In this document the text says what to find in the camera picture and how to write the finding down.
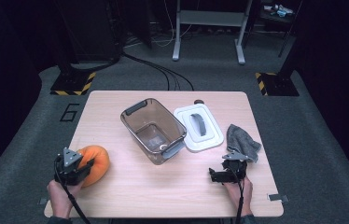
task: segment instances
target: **black speaker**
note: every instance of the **black speaker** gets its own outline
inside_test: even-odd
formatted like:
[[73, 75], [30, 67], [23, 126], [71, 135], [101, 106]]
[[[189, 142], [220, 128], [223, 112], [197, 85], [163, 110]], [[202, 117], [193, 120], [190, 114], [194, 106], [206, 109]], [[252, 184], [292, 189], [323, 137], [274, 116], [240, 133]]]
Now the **black speaker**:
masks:
[[54, 0], [81, 62], [107, 62], [119, 58], [118, 24], [108, 0]]

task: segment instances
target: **container handle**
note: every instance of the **container handle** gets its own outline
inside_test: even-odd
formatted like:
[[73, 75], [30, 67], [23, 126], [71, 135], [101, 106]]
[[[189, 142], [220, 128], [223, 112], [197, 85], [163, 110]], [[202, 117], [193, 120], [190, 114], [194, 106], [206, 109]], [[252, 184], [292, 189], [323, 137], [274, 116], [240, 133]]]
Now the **container handle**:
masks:
[[147, 106], [147, 100], [144, 100], [142, 102], [137, 103], [136, 105], [129, 107], [128, 109], [125, 110], [125, 114], [127, 116], [130, 116], [133, 112], [135, 112], [138, 109], [143, 108], [145, 106]]

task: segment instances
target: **human hand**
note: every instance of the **human hand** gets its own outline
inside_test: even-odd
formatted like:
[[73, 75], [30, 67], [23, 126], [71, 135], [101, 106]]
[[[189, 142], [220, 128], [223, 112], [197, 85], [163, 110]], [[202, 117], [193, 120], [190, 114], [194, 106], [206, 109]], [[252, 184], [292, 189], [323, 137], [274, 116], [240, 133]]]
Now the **human hand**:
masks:
[[[84, 181], [81, 181], [78, 185], [67, 186], [67, 189], [76, 198], [79, 191], [81, 190], [83, 183]], [[70, 202], [67, 193], [62, 188], [61, 184], [56, 182], [55, 180], [51, 180], [47, 185], [47, 191], [49, 192], [53, 215], [55, 217], [68, 219], [73, 205]]]
[[[233, 202], [236, 208], [239, 209], [239, 199], [241, 198], [241, 191], [239, 190], [239, 185], [235, 183], [223, 183], [223, 185], [225, 186], [230, 195], [230, 200]], [[253, 193], [253, 183], [246, 176], [243, 180], [241, 180], [241, 185], [244, 186], [244, 204], [242, 206], [241, 217], [253, 215], [253, 212], [250, 208], [251, 197]]]

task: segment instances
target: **black cable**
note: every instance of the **black cable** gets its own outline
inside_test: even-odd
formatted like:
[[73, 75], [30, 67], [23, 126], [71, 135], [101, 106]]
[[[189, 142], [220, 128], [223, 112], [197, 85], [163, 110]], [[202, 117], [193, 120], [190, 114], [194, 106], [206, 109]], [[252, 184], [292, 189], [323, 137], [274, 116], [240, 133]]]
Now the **black cable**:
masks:
[[85, 72], [85, 73], [94, 73], [96, 71], [100, 71], [102, 69], [105, 69], [115, 63], [117, 63], [119, 61], [119, 58], [115, 58], [113, 59], [110, 63], [106, 63], [106, 64], [103, 64], [103, 65], [99, 65], [99, 66], [95, 66], [93, 68], [75, 68], [72, 66], [72, 69], [75, 69], [77, 71], [80, 71], [80, 72]]
[[59, 180], [59, 183], [61, 184], [62, 188], [66, 192], [67, 197], [69, 198], [72, 205], [75, 207], [76, 211], [78, 212], [78, 214], [82, 218], [82, 220], [84, 220], [84, 222], [87, 224], [91, 224], [90, 221], [87, 219], [87, 217], [85, 217], [81, 208], [78, 206], [78, 203], [76, 202], [75, 197], [69, 192], [69, 190], [67, 189], [67, 186], [62, 182], [61, 178], [59, 177], [58, 169], [57, 169], [58, 159], [59, 159], [59, 157], [57, 157], [54, 161], [54, 170], [55, 170], [55, 175], [57, 176], [57, 179]]
[[[148, 62], [148, 61], [144, 61], [144, 60], [141, 60], [141, 59], [138, 59], [138, 58], [135, 58], [135, 57], [133, 57], [133, 56], [131, 56], [131, 55], [129, 55], [129, 54], [126, 54], [126, 53], [123, 53], [123, 56], [125, 56], [125, 57], [127, 57], [127, 58], [129, 58], [129, 59], [132, 59], [132, 60], [134, 60], [134, 61], [137, 61], [137, 62], [139, 62], [139, 63], [144, 63], [144, 64], [146, 64], [146, 65], [149, 65], [149, 66], [151, 66], [151, 67], [153, 67], [153, 68], [159, 70], [160, 72], [162, 72], [162, 73], [166, 76], [166, 80], [167, 80], [167, 83], [168, 83], [168, 90], [170, 90], [169, 78], [168, 78], [168, 76], [166, 75], [166, 73], [165, 73], [164, 71], [162, 71], [162, 69], [160, 68], [159, 65], [154, 64], [154, 63], [151, 63], [151, 62]], [[172, 78], [174, 79], [174, 90], [176, 90], [177, 85], [180, 87], [180, 84], [178, 83], [177, 78], [176, 78], [173, 74], [169, 73], [169, 75], [171, 75]]]
[[151, 63], [151, 62], [148, 62], [148, 61], [145, 61], [145, 60], [142, 60], [142, 59], [138, 59], [138, 58], [133, 57], [133, 56], [131, 56], [131, 55], [125, 53], [125, 52], [122, 52], [122, 56], [127, 57], [127, 58], [129, 58], [131, 60], [137, 61], [139, 63], [144, 63], [146, 65], [149, 65], [149, 66], [151, 66], [151, 67], [153, 67], [153, 68], [155, 68], [157, 70], [160, 70], [162, 73], [164, 73], [164, 72], [169, 73], [172, 76], [172, 78], [174, 79], [174, 82], [175, 82], [174, 89], [176, 89], [176, 87], [178, 86], [178, 88], [180, 90], [180, 83], [178, 82], [178, 80], [177, 80], [177, 78], [175, 76], [182, 77], [184, 80], [187, 81], [187, 83], [190, 85], [191, 89], [194, 91], [194, 87], [193, 87], [192, 83], [188, 79], [186, 79], [182, 75], [180, 75], [180, 74], [178, 74], [178, 73], [176, 73], [176, 72], [174, 72], [174, 71], [172, 71], [172, 70], [170, 70], [168, 68], [165, 68], [163, 66], [160, 66], [160, 65], [157, 65], [155, 63]]
[[239, 207], [238, 207], [238, 212], [236, 214], [236, 224], [241, 223], [241, 215], [242, 215], [242, 208], [244, 206], [244, 185], [241, 186], [241, 181], [238, 178], [238, 175], [229, 167], [229, 169], [232, 171], [233, 175], [235, 176], [236, 182], [238, 183], [239, 186], [239, 191], [241, 191], [241, 197], [239, 198]]

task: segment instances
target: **person's arm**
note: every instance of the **person's arm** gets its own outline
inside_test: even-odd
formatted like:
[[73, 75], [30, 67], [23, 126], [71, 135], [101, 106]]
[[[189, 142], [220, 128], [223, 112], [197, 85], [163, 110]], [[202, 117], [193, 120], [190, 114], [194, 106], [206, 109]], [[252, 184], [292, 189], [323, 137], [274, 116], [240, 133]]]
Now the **person's arm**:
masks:
[[[67, 189], [76, 198], [79, 191], [81, 190], [81, 186], [83, 183], [84, 181], [81, 181], [76, 186], [67, 186]], [[49, 219], [48, 224], [72, 223], [72, 221], [69, 219], [69, 216], [70, 211], [73, 208], [73, 205], [70, 202], [68, 195], [62, 188], [61, 184], [56, 182], [55, 180], [51, 180], [47, 185], [47, 191], [49, 192], [53, 213], [53, 216]]]
[[[241, 198], [241, 191], [239, 190], [239, 185], [234, 183], [223, 183], [223, 185], [226, 187], [230, 195], [230, 200], [233, 202], [235, 207], [239, 209], [239, 199]], [[241, 223], [257, 223], [250, 207], [253, 193], [253, 183], [246, 176], [243, 180], [241, 180], [241, 185], [244, 186], [244, 204], [242, 206]]]

